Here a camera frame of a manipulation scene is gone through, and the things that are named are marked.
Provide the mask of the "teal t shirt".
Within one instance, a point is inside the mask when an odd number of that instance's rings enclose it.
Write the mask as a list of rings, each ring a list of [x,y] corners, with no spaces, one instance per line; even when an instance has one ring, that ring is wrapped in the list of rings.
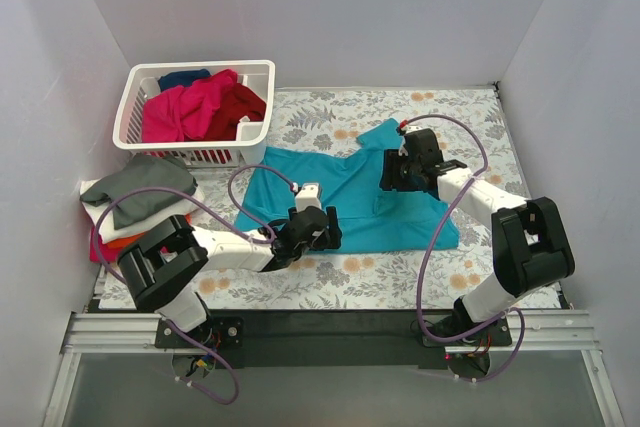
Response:
[[[423,192],[383,191],[383,154],[398,150],[398,122],[387,120],[359,135],[348,157],[266,149],[263,164],[299,184],[318,183],[321,201],[337,210],[340,254],[425,250],[447,205]]]

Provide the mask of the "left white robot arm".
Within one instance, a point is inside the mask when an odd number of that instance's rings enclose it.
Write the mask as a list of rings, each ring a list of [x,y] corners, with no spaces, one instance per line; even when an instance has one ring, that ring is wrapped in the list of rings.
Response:
[[[341,247],[337,210],[308,207],[289,210],[266,228],[241,237],[189,224],[183,215],[162,221],[118,256],[117,265],[135,307],[170,320],[193,347],[213,333],[204,301],[191,282],[206,271],[231,269],[268,273],[289,267],[307,252]]]

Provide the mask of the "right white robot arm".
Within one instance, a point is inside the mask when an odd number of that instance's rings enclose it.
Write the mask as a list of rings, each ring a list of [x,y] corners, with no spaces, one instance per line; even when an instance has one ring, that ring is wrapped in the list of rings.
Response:
[[[449,316],[434,325],[420,325],[428,339],[475,344],[498,315],[574,274],[574,256],[554,201],[511,194],[466,164],[445,160],[428,128],[403,122],[397,132],[402,144],[384,153],[381,188],[424,192],[451,209],[461,209],[491,232],[492,273],[458,298]]]

